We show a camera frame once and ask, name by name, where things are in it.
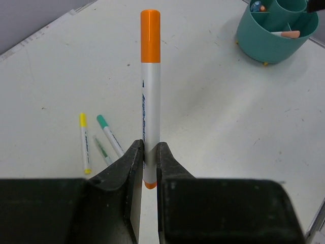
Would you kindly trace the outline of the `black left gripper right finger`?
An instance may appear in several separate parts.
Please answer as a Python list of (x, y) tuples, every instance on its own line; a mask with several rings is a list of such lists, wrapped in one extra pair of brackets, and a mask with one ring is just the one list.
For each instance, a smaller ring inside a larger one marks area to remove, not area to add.
[(196, 178), (161, 142), (157, 155), (160, 243), (304, 243), (288, 194), (266, 179)]

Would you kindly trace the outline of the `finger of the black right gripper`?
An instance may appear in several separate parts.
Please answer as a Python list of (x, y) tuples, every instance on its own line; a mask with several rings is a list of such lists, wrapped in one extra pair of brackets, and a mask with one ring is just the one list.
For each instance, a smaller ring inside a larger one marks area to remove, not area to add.
[(325, 0), (308, 0), (306, 11), (307, 13), (313, 13), (317, 11), (325, 10)]

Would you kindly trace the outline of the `orange cap white marker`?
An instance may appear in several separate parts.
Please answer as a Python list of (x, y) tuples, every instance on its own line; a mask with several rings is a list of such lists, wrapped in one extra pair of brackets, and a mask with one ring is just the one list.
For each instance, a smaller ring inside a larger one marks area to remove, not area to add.
[(142, 139), (144, 142), (143, 181), (154, 189), (156, 148), (160, 143), (160, 12), (141, 12)]

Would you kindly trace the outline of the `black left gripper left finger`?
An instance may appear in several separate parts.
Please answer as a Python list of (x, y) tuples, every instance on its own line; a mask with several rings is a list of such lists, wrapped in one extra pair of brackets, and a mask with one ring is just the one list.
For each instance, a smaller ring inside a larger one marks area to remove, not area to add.
[(2, 179), (1, 243), (138, 243), (143, 149), (90, 179)]

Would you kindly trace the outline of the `pink cap white marker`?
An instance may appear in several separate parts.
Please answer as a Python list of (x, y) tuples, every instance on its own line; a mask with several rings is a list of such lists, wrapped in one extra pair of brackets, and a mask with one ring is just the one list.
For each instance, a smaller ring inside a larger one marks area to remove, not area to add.
[(297, 38), (300, 37), (300, 31), (299, 30), (271, 32), (271, 34), (279, 36), (279, 37), (290, 38), (290, 39), (297, 39)]

